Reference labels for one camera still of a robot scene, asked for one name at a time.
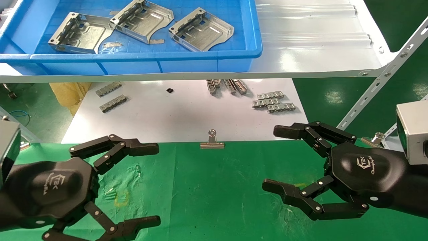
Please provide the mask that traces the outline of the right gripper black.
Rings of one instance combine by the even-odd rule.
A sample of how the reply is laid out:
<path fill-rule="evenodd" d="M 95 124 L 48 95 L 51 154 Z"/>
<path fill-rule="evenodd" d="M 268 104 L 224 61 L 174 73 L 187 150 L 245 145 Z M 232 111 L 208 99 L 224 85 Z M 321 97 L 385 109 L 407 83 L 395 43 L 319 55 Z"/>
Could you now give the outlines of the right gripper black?
<path fill-rule="evenodd" d="M 427 165 L 409 164 L 404 152 L 356 146 L 356 136 L 323 122 L 276 125 L 273 134 L 302 139 L 321 157 L 330 154 L 330 175 L 304 189 L 272 179 L 262 183 L 264 191 L 279 195 L 284 204 L 300 209 L 312 221 L 357 219 L 369 205 L 427 218 Z M 330 142 L 338 146 L 332 148 Z M 331 185 L 345 202 L 316 202 Z"/>

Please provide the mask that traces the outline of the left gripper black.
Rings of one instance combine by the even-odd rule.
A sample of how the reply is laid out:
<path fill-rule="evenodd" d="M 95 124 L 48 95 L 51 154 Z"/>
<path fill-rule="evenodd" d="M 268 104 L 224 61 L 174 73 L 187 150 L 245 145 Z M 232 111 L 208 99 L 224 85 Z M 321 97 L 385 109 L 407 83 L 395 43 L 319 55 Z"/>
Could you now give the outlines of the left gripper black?
<path fill-rule="evenodd" d="M 85 241 L 63 231 L 88 213 L 105 230 L 98 241 L 132 241 L 141 229 L 161 224 L 159 216 L 113 223 L 94 203 L 98 188 L 98 174 L 79 157 L 15 165 L 1 188 L 1 231 L 54 224 L 44 241 Z"/>

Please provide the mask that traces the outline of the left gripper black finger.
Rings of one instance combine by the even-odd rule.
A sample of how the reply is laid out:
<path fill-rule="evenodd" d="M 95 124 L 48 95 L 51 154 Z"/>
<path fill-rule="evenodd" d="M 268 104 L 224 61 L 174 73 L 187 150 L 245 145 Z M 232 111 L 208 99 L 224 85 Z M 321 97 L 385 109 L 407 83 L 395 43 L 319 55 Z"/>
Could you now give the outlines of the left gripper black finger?
<path fill-rule="evenodd" d="M 159 153 L 157 143 L 142 144 L 138 139 L 123 139 L 116 135 L 103 136 L 69 149 L 71 157 L 87 159 L 98 154 L 103 154 L 93 163 L 95 172 L 99 175 L 107 173 L 124 157 L 142 157 Z"/>

